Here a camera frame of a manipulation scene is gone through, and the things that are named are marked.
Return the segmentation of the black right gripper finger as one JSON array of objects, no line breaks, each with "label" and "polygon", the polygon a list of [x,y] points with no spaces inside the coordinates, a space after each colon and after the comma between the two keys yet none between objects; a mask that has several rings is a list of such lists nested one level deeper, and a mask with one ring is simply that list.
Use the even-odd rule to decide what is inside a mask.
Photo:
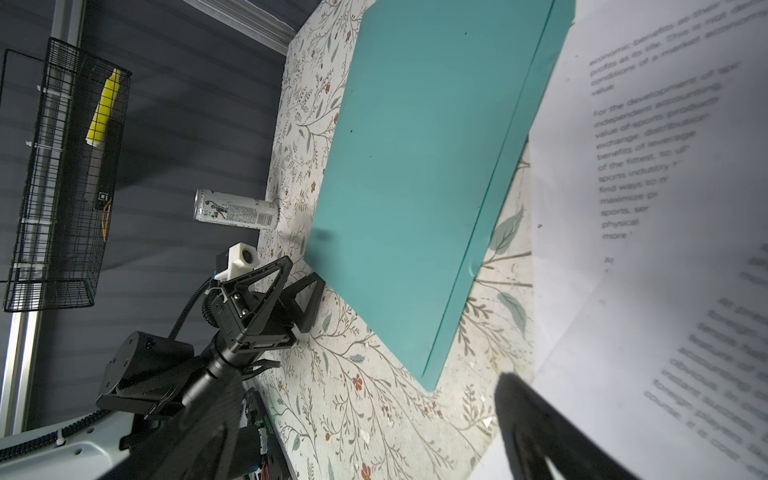
[{"label": "black right gripper finger", "polygon": [[633,479],[515,373],[500,375],[495,412],[515,479]]}]

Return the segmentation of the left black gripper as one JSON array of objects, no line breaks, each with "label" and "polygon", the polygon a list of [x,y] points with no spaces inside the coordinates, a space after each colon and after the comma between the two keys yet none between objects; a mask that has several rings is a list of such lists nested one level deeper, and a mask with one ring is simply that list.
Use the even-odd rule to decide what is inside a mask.
[{"label": "left black gripper", "polygon": [[225,376],[166,415],[103,479],[240,479],[252,472],[252,430],[240,437],[245,389],[239,375],[280,368],[265,354],[294,346],[293,327],[310,332],[325,289],[311,273],[283,290],[292,267],[283,256],[205,295],[204,318],[218,328],[203,351],[205,371]]}]

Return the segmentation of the XDOF header paper sheet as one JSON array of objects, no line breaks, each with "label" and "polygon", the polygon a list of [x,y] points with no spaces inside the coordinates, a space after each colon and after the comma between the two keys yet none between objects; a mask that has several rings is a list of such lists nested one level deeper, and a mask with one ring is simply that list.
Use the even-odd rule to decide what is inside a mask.
[{"label": "XDOF header paper sheet", "polygon": [[528,385],[633,479],[765,478],[765,178],[669,195]]}]

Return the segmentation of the teal file folder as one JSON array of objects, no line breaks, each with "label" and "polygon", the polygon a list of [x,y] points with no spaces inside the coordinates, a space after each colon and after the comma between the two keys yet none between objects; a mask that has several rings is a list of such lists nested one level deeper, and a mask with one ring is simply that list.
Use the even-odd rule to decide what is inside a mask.
[{"label": "teal file folder", "polygon": [[363,15],[305,260],[427,391],[574,14],[378,1]]}]

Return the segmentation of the English text paper sheet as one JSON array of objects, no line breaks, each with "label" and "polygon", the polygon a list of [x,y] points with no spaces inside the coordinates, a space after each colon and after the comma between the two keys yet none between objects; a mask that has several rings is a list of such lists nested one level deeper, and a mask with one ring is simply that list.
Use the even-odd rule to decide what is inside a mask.
[{"label": "English text paper sheet", "polygon": [[536,366],[766,51],[763,1],[577,3],[529,135]]}]

